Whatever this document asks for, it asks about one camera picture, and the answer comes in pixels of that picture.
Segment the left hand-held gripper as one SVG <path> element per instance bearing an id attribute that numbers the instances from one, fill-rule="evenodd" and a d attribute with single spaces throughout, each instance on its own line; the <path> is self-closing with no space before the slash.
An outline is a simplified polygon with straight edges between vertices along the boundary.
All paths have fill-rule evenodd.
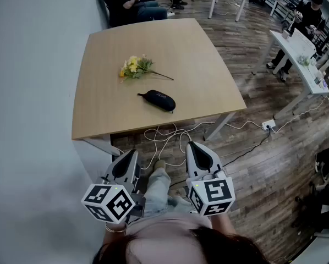
<path id="1" fill-rule="evenodd" d="M 137 188 L 140 176 L 138 159 L 136 149 L 122 154 L 96 184 L 89 186 L 81 203 L 96 220 L 120 224 L 131 216 L 143 217 L 145 198 Z"/>

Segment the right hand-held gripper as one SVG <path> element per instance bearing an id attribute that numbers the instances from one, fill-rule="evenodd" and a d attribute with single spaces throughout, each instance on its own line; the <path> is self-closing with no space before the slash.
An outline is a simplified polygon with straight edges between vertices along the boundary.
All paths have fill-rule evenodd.
<path id="1" fill-rule="evenodd" d="M 235 192 L 232 178 L 226 176 L 219 156 L 203 144 L 190 141 L 186 160 L 192 177 L 186 180 L 188 199 L 196 212 L 200 216 L 226 213 L 235 202 Z"/>

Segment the black zippered pouch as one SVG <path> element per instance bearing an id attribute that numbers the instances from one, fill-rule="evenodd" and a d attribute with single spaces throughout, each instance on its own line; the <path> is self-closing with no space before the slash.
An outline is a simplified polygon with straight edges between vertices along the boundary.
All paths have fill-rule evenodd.
<path id="1" fill-rule="evenodd" d="M 149 90 L 146 93 L 138 93 L 138 96 L 141 96 L 148 103 L 157 106 L 166 112 L 173 112 L 176 108 L 176 103 L 173 98 L 157 90 Z"/>

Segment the person's left forearm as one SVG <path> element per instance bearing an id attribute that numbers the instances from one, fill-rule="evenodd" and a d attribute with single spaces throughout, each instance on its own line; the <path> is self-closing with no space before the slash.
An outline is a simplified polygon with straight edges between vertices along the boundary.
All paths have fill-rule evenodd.
<path id="1" fill-rule="evenodd" d="M 105 236 L 103 238 L 101 254 L 107 249 L 107 247 L 126 236 L 127 223 L 125 221 L 118 224 L 105 223 Z"/>

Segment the person's right forearm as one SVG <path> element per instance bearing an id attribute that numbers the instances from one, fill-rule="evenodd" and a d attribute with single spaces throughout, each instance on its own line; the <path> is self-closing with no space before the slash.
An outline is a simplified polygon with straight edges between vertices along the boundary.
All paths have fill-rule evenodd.
<path id="1" fill-rule="evenodd" d="M 221 213 L 210 217 L 212 228 L 224 235 L 236 235 L 233 224 L 227 213 Z"/>

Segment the grey table leg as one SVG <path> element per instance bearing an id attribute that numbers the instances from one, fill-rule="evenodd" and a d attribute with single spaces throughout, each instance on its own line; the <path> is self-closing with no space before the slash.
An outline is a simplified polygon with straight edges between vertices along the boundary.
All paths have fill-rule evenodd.
<path id="1" fill-rule="evenodd" d="M 123 151 L 119 150 L 111 144 L 111 138 L 109 134 L 99 137 L 88 137 L 84 138 L 83 140 L 113 156 L 120 156 L 123 153 Z"/>
<path id="2" fill-rule="evenodd" d="M 211 140 L 235 114 L 236 112 L 221 114 L 214 124 L 205 131 L 204 140 Z"/>

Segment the person's left leg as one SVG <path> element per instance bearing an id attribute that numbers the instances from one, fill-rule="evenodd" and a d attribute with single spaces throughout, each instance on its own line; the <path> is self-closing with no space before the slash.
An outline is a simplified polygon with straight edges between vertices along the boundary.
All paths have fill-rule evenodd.
<path id="1" fill-rule="evenodd" d="M 163 167 L 153 171 L 144 194 L 146 201 L 143 217 L 153 217 L 167 212 L 170 184 L 171 179 Z"/>

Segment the person's leg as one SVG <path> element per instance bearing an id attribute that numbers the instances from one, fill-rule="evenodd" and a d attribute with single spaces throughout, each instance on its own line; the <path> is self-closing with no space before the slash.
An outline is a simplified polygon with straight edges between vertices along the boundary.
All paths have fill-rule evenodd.
<path id="1" fill-rule="evenodd" d="M 143 217 L 153 217 L 167 212 L 170 184 L 171 179 L 163 167 L 153 171 L 144 194 L 146 201 Z"/>
<path id="2" fill-rule="evenodd" d="M 168 196 L 167 212 L 171 213 L 190 213 L 194 210 L 191 202 L 183 199 L 181 196 Z"/>

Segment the person's right leg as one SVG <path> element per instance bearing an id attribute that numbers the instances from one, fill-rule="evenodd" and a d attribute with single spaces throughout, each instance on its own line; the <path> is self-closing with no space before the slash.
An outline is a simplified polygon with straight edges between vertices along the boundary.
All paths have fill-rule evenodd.
<path id="1" fill-rule="evenodd" d="M 190 213 L 194 210 L 191 202 L 183 199 L 181 196 L 168 196 L 167 212 L 171 213 Z"/>

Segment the person's pink shirt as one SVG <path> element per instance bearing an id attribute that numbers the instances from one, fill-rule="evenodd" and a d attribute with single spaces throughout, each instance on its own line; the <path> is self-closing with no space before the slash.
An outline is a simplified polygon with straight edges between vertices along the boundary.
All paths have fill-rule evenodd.
<path id="1" fill-rule="evenodd" d="M 207 264 L 191 232 L 199 227 L 211 229 L 211 221 L 172 212 L 133 222 L 126 230 L 135 237 L 127 247 L 127 264 Z"/>

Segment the yellow artificial flower bouquet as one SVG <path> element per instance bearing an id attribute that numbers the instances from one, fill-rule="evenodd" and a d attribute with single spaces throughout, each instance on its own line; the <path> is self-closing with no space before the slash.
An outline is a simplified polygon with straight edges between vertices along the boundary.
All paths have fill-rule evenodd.
<path id="1" fill-rule="evenodd" d="M 155 74 L 169 80 L 173 80 L 168 76 L 160 74 L 152 69 L 154 62 L 152 59 L 147 58 L 147 56 L 142 55 L 142 57 L 131 56 L 126 60 L 119 72 L 119 78 L 121 82 L 129 79 L 140 79 L 145 74 Z"/>

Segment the black office chair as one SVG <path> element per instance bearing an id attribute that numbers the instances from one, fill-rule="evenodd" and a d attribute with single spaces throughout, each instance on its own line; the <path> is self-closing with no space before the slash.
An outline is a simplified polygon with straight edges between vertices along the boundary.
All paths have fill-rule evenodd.
<path id="1" fill-rule="evenodd" d="M 309 183 L 311 192 L 301 198 L 295 197 L 298 215 L 292 222 L 291 227 L 313 227 L 317 233 L 329 229 L 329 183 L 316 186 Z"/>

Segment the pale artificial flower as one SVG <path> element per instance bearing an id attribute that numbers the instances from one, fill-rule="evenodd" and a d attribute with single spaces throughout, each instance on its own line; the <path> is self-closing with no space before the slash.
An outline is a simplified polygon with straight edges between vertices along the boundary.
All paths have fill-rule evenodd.
<path id="1" fill-rule="evenodd" d="M 304 68 L 308 68 L 311 62 L 311 58 L 301 54 L 297 57 L 297 62 Z"/>

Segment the long white table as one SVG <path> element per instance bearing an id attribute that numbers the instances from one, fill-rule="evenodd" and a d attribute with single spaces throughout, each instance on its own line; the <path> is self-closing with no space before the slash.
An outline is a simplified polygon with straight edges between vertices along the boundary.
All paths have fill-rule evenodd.
<path id="1" fill-rule="evenodd" d="M 316 53 L 316 48 L 310 40 L 297 29 L 295 29 L 292 36 L 288 38 L 284 38 L 280 32 L 272 30 L 270 31 L 270 35 L 270 43 L 266 46 L 255 68 L 252 70 L 252 73 L 257 73 L 258 69 L 263 65 L 265 59 L 269 55 L 271 48 L 274 45 L 278 45 L 279 48 L 284 51 L 285 56 L 274 68 L 272 73 L 274 75 L 277 74 L 285 65 L 286 60 L 289 59 L 304 84 L 303 91 L 291 103 L 287 104 L 282 110 L 273 115 L 273 118 L 276 120 L 290 112 L 301 101 L 306 100 L 305 104 L 293 111 L 294 115 L 301 113 L 303 108 L 306 108 L 318 97 L 329 95 L 329 89 L 327 85 L 323 83 L 323 78 L 319 79 L 319 83 L 315 81 L 319 78 L 320 73 L 311 62 L 308 68 L 304 68 L 297 62 L 297 57 L 301 54 L 311 58 Z"/>

